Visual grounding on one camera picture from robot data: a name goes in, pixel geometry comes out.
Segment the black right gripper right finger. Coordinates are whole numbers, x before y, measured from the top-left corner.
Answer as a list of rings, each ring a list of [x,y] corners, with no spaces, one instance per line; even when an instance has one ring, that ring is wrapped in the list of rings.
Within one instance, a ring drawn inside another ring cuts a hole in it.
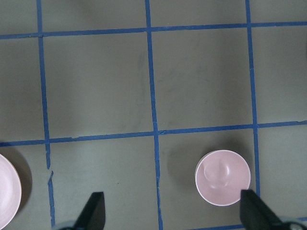
[[[290,230],[253,190],[241,190],[240,220],[246,230]]]

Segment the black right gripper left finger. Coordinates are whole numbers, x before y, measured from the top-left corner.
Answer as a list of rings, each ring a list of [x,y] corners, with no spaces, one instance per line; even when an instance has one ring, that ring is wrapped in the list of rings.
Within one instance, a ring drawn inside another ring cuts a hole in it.
[[[104,192],[93,192],[73,225],[74,230],[103,230],[106,223]]]

